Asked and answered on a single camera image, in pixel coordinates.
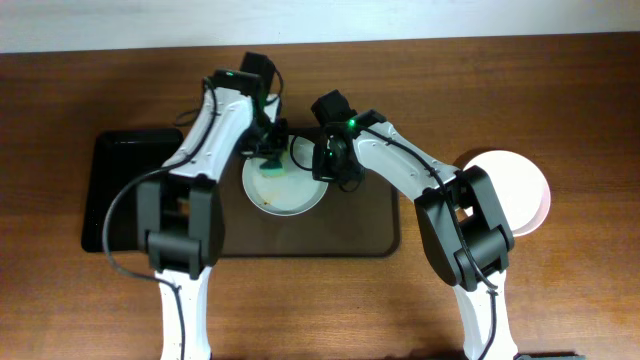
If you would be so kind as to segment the green and yellow sponge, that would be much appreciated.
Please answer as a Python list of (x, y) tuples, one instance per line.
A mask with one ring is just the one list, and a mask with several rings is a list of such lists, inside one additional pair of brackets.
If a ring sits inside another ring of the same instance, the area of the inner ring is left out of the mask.
[(275, 178), (284, 176), (287, 173), (285, 166), (286, 158), (286, 151), (276, 152), (260, 164), (258, 169), (264, 177)]

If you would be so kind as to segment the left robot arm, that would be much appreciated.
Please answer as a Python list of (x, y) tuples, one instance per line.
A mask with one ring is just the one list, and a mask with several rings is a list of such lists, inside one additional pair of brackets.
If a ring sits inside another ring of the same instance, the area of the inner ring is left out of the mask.
[(164, 359), (208, 359), (209, 277), (225, 237), (220, 182), (235, 156), (280, 165), (287, 123), (279, 116), (282, 77), (271, 59), (248, 52), (237, 70), (203, 79), (201, 107), (178, 150), (135, 185), (137, 242), (149, 258), (162, 304)]

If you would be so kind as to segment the white plate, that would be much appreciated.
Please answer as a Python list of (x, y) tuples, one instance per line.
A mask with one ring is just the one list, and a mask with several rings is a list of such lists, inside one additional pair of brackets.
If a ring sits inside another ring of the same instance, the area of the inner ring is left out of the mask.
[(490, 177), (514, 237), (536, 231), (551, 208), (551, 190), (540, 168), (515, 152), (491, 150), (471, 158), (463, 167), (478, 166)]

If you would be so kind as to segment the pale blue plate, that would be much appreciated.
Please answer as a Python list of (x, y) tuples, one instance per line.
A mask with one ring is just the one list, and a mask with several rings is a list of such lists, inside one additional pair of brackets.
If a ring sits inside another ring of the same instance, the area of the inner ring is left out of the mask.
[(280, 169), (261, 169), (265, 159), (244, 161), (241, 181), (249, 200), (260, 210), (276, 216), (295, 216), (317, 205), (328, 189), (325, 182), (313, 179), (301, 169), (286, 150), (280, 157)]

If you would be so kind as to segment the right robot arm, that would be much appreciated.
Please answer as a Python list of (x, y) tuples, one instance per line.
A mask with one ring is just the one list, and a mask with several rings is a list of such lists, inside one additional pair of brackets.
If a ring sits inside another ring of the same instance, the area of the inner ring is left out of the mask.
[(344, 185), (366, 171), (414, 205), (425, 256), (451, 286), (469, 359), (515, 359), (505, 300), (513, 232), (487, 172), (443, 163), (404, 138), (374, 109), (357, 112), (337, 90), (311, 107), (321, 135), (312, 176)]

